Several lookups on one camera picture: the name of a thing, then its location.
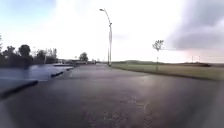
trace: wet road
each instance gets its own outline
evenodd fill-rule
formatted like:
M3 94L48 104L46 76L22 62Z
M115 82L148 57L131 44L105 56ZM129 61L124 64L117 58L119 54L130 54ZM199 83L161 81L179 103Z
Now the wet road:
M78 67L0 103L10 127L17 128L200 128L218 90L217 82L97 65Z

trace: utility pole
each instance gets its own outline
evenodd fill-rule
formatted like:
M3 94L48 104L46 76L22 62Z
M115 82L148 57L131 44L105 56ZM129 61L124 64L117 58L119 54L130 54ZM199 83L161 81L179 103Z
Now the utility pole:
M108 49L108 65L111 66L112 62L111 62L111 47L112 47L112 23L110 22L110 18L109 18L109 15L107 14L107 11L106 9L100 9L100 11L104 11L106 16L107 16L107 19L109 21L109 28L110 28L110 31L109 31L109 49Z

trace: grass field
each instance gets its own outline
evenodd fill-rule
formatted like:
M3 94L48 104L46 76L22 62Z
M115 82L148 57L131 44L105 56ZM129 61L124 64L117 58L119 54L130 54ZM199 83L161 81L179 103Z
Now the grass field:
M156 71L156 65L140 65L140 64L113 64L113 68L144 72L157 73L164 75L186 76L193 78L204 78L212 80L224 79L224 68L219 67L193 67L179 65L159 65L159 70Z

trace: street lamp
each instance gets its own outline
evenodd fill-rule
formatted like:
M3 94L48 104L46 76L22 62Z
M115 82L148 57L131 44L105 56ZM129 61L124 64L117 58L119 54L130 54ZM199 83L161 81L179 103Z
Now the street lamp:
M112 25L112 23L110 22L110 18L109 18L108 14L107 14L107 11L105 9L100 9L100 11L104 11L106 13L107 19L109 21L109 28L110 28L109 44L110 45L109 45L109 50L108 50L108 64L109 64L109 66L111 66L111 46L112 46L112 27L111 27L111 25Z
M46 50L45 50L45 56L44 56L44 64L46 64L46 62L47 62L47 53L48 53L47 50L48 50L48 49L46 48Z

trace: cloudy sky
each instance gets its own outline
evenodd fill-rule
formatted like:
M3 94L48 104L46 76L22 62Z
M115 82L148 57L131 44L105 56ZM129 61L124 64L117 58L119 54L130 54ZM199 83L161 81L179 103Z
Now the cloudy sky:
M59 58L106 60L106 8L113 29L112 60L224 62L222 0L0 0L2 43L57 48Z

